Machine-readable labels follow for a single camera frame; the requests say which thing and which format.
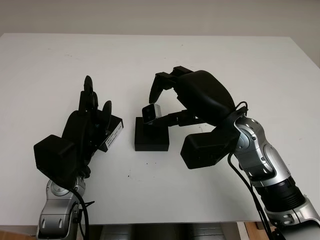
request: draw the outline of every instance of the sticker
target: sticker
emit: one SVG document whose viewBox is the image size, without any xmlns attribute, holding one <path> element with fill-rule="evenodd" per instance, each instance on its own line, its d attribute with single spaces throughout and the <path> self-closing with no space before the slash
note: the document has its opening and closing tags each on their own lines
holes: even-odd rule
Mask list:
<svg viewBox="0 0 320 240">
<path fill-rule="evenodd" d="M 118 135 L 121 133 L 122 131 L 122 123 L 119 122 L 118 126 L 113 130 L 113 132 L 111 133 L 111 135 L 107 138 L 107 140 L 105 141 L 106 147 L 109 149 L 111 144 L 116 140 L 116 138 L 118 137 Z"/>
</svg>

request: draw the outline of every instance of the white table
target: white table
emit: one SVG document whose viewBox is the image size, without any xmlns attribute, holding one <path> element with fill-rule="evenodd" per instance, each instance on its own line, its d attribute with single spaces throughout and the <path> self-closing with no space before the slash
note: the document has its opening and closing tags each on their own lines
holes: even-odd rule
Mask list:
<svg viewBox="0 0 320 240">
<path fill-rule="evenodd" d="M 189 170 L 180 157 L 188 134 L 207 124 L 171 127 L 168 152 L 135 152 L 135 117 L 148 104 L 155 73 L 175 66 L 212 73 L 236 103 L 247 101 L 320 213 L 320 69 L 288 37 L 4 34 L 0 38 L 0 225 L 36 225 L 48 179 L 33 145 L 61 136 L 78 108 L 86 75 L 100 108 L 124 129 L 97 152 L 86 180 L 91 224 L 257 221 L 245 185 L 224 159 Z M 162 113 L 182 110 L 173 90 Z"/>
</svg>

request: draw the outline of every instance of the black block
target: black block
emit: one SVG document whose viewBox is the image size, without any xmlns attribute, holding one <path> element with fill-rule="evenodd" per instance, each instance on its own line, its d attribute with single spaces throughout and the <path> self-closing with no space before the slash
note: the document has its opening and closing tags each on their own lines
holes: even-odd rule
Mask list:
<svg viewBox="0 0 320 240">
<path fill-rule="evenodd" d="M 168 127 L 144 124 L 142 117 L 136 117 L 134 148 L 136 151 L 168 151 Z"/>
</svg>

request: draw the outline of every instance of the white wall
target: white wall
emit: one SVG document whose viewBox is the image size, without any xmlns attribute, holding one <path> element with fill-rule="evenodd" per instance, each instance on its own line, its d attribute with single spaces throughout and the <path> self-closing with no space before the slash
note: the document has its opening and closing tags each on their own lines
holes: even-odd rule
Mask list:
<svg viewBox="0 0 320 240">
<path fill-rule="evenodd" d="M 320 0 L 0 0 L 3 33 L 289 36 L 320 66 Z"/>
</svg>

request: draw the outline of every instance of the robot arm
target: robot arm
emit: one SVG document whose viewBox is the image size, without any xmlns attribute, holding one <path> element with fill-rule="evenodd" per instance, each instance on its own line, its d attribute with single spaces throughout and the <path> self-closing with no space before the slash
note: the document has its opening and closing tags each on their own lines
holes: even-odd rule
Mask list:
<svg viewBox="0 0 320 240">
<path fill-rule="evenodd" d="M 88 164 L 95 152 L 106 152 L 123 128 L 122 119 L 111 115 L 111 110 L 111 101 L 98 110 L 98 97 L 87 76 L 79 108 L 69 116 L 62 137 L 50 135 L 34 145 L 36 167 L 50 179 L 38 223 L 38 240 L 75 240 L 82 211 L 85 234 L 80 229 L 84 240 L 89 239 L 89 203 L 82 199 L 84 179 L 90 176 Z"/>
<path fill-rule="evenodd" d="M 148 139 L 150 126 L 182 126 L 179 119 L 169 117 L 170 114 L 161 116 L 160 106 L 155 104 L 162 90 L 170 88 L 188 112 L 190 121 L 183 126 L 200 122 L 216 126 L 212 132 L 190 134 L 185 138 L 180 154 L 187 167 L 213 166 L 227 154 L 234 154 L 261 196 L 271 223 L 287 239 L 294 239 L 297 231 L 310 234 L 314 231 L 317 235 L 311 239 L 318 239 L 320 217 L 310 200 L 296 187 L 277 150 L 266 140 L 264 129 L 256 120 L 246 117 L 247 106 L 237 109 L 229 92 L 210 73 L 193 72 L 181 66 L 175 67 L 170 74 L 157 73 L 150 91 L 150 105 L 142 110 L 145 127 L 137 134 L 140 128 L 136 125 L 136 136 L 145 134 L 143 139 Z M 310 221 L 315 223 L 315 228 L 311 227 Z"/>
<path fill-rule="evenodd" d="M 267 141 L 260 123 L 242 116 L 234 125 L 240 131 L 234 155 L 261 196 L 270 222 L 280 230 L 308 221 L 320 226 L 320 217 L 315 208 L 296 187 L 279 153 Z"/>
</svg>

